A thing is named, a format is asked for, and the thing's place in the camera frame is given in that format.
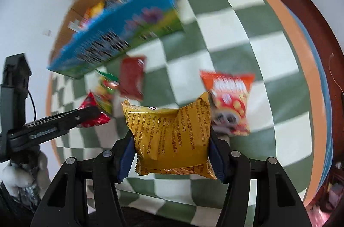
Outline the small red snack packet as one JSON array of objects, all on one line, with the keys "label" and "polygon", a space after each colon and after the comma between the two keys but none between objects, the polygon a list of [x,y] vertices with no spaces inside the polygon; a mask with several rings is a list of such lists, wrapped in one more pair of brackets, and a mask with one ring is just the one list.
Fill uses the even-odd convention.
[{"label": "small red snack packet", "polygon": [[90,128],[107,124],[111,118],[100,107],[92,92],[89,92],[78,110],[82,110],[79,128]]}]

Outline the yellow snack bag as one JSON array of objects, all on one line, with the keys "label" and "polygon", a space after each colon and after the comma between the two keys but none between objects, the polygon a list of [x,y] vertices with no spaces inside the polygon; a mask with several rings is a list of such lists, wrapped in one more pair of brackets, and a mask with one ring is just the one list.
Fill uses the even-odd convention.
[{"label": "yellow snack bag", "polygon": [[136,106],[129,101],[122,108],[134,136],[137,174],[197,174],[215,179],[207,154],[211,129],[207,92],[179,109]]}]

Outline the orange panda snack bag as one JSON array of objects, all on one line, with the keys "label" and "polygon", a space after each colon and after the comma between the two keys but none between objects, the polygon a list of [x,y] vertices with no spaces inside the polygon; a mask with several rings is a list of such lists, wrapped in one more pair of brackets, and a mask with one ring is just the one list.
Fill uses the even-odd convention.
[{"label": "orange panda snack bag", "polygon": [[249,135],[247,103],[255,74],[201,70],[200,77],[209,94],[212,129],[229,136]]}]

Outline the colourful candy bag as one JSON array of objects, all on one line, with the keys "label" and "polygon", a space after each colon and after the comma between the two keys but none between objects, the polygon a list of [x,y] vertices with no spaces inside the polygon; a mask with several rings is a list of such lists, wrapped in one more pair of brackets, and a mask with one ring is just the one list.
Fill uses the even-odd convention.
[{"label": "colourful candy bag", "polygon": [[98,75],[98,85],[93,92],[94,97],[102,110],[109,115],[113,115],[113,102],[120,82],[119,78],[107,72],[96,69]]}]

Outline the dark red snack packet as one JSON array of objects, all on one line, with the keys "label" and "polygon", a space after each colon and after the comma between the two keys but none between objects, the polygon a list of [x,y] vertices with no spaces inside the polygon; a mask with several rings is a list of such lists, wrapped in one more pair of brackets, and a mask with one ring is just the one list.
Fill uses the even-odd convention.
[{"label": "dark red snack packet", "polygon": [[120,65],[119,91],[122,97],[141,101],[146,56],[125,57]]}]

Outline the blue printed cardboard box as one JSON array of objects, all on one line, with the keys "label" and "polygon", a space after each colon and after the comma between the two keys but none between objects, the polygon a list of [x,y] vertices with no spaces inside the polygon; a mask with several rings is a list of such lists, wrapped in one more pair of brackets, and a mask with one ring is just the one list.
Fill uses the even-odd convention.
[{"label": "blue printed cardboard box", "polygon": [[176,0],[75,0],[47,68],[78,79],[132,48],[182,28]]}]

